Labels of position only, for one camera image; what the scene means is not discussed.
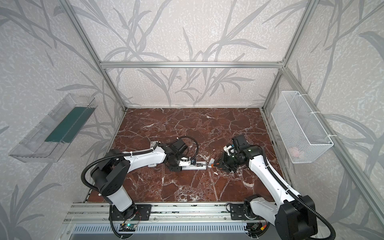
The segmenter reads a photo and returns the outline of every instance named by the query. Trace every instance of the mesh basket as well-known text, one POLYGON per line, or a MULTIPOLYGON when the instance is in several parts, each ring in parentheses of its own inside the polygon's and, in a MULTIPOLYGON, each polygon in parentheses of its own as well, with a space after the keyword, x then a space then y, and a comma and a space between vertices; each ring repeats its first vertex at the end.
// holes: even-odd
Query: mesh basket
POLYGON ((333 146, 331 138, 298 91, 282 91, 272 118, 293 163, 315 161, 333 146))

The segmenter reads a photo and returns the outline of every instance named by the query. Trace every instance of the mounting plate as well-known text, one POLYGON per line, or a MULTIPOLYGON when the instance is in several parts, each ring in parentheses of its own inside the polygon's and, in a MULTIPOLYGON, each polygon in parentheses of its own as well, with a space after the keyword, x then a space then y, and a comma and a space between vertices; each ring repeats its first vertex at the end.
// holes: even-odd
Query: mounting plate
MULTIPOLYGON (((151 204, 136 204, 136 207, 137 207, 137 212, 135 214, 135 216, 130 219, 129 221, 148 221, 149 220, 149 216, 151 214, 151 208, 152 208, 152 205, 151 204)), ((112 221, 122 221, 124 219, 122 219, 121 215, 119 214, 120 212, 117 212, 117 211, 113 211, 112 212, 112 221)))
MULTIPOLYGON (((229 204, 229 209, 232 220, 250 220, 245 216, 244 204, 229 204)), ((263 220, 263 218, 256 216, 256 218, 252 220, 263 220)))

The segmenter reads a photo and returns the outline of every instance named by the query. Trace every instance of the green panel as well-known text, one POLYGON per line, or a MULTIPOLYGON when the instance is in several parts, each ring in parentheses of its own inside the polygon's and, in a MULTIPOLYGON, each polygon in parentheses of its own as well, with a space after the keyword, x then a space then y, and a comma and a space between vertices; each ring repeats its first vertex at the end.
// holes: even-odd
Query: green panel
POLYGON ((45 142, 72 142, 94 111, 95 108, 74 107, 45 139, 45 142))

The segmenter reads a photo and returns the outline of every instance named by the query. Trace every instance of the wire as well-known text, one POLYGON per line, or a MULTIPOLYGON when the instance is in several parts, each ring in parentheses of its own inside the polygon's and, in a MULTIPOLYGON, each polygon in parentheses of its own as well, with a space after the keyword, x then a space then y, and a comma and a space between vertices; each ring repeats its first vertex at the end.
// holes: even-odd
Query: wire
POLYGON ((188 152, 187 152, 186 154, 181 154, 181 155, 179 156, 178 159, 179 159, 180 161, 183 161, 183 162, 185 162, 185 161, 190 161, 191 159, 196 160, 196 156, 197 156, 197 154, 198 154, 198 152, 199 152, 199 144, 197 143, 196 139, 194 139, 193 137, 190 137, 190 136, 181 136, 181 137, 178 137, 175 141, 173 141, 173 142, 169 142, 169 143, 166 143, 166 144, 172 144, 172 143, 175 143, 175 142, 177 142, 180 138, 189 138, 189 139, 192 139, 192 140, 195 142, 195 144, 196 144, 196 150, 195 150, 195 154, 193 155, 193 157, 187 157, 186 154, 188 154, 188 152, 189 152, 189 148, 188 148, 188 152))
POLYGON ((113 225, 113 222, 112 222, 112 205, 109 205, 109 223, 110 223, 110 225, 111 225, 112 232, 113 232, 119 239, 128 239, 128 238, 123 238, 123 236, 120 235, 120 234, 116 231, 116 229, 115 229, 115 227, 114 227, 114 225, 113 225))
POLYGON ((136 152, 132 152, 132 154, 131 154, 131 152, 128 152, 128 153, 119 153, 119 154, 115 154, 115 155, 111 155, 111 156, 106 156, 106 157, 100 158, 100 159, 98 159, 98 160, 96 160, 96 161, 90 163, 88 166, 86 166, 86 167, 84 168, 83 172, 81 173, 81 177, 80 177, 80 178, 81 178, 81 181, 82 181, 82 183, 83 183, 85 186, 87 186, 88 188, 93 189, 93 190, 95 190, 95 191, 97 191, 97 192, 100 192, 99 189, 98 189, 96 186, 90 184, 90 183, 85 179, 85 174, 87 173, 87 171, 88 171, 91 167, 93 167, 94 165, 96 165, 96 164, 98 164, 98 163, 100 163, 100 162, 102 162, 102 161, 104 161, 104 160, 111 159, 111 158, 115 158, 115 157, 128 157, 128 156, 136 156, 136 155, 141 155, 141 154, 150 153, 150 152, 153 152, 153 150, 156 148, 156 146, 157 146, 157 145, 155 145, 155 147, 154 147, 153 149, 148 149, 148 150, 144 150, 144 151, 136 151, 136 152))
POLYGON ((194 158, 197 156, 198 152, 199 152, 199 144, 197 143, 196 139, 194 139, 193 137, 190 137, 190 136, 181 136, 181 137, 179 137, 178 139, 176 139, 175 141, 173 141, 173 142, 169 142, 169 143, 167 143, 167 144, 175 143, 175 142, 177 142, 180 138, 189 138, 189 139, 191 139, 191 140, 193 140, 193 141, 195 142, 195 144, 196 144, 196 151, 195 151, 195 154, 193 155, 193 157, 191 157, 191 159, 194 159, 194 158))
POLYGON ((227 204, 225 205, 225 209, 226 209, 228 212, 231 212, 231 211, 228 210, 228 208, 227 208, 227 206, 228 206, 229 204, 231 204, 231 203, 229 202, 229 203, 227 203, 227 204))
POLYGON ((273 178, 286 190, 286 192, 293 197, 296 201, 298 201, 301 205, 303 205, 305 208, 307 208, 310 212, 312 212, 320 221, 322 221, 329 229, 330 234, 326 238, 313 238, 313 237, 308 237, 306 238, 307 240, 334 240, 336 238, 336 232, 333 226, 323 217, 321 216, 318 212, 316 212, 312 207, 306 205, 303 200, 301 200, 298 196, 296 196, 291 190, 288 190, 288 187, 283 184, 283 182, 276 176, 276 174, 272 171, 271 166, 269 165, 269 162, 266 158, 265 155, 265 150, 264 148, 260 147, 262 149, 263 153, 263 158, 264 158, 264 163, 270 174, 273 176, 273 178))

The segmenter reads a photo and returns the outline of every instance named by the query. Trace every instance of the clear plastic tray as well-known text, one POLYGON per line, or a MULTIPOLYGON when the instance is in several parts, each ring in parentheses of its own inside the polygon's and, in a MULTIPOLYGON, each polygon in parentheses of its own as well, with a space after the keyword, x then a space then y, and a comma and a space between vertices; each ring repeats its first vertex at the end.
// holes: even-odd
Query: clear plastic tray
POLYGON ((96 107, 92 97, 68 94, 9 155, 22 162, 57 162, 96 107))

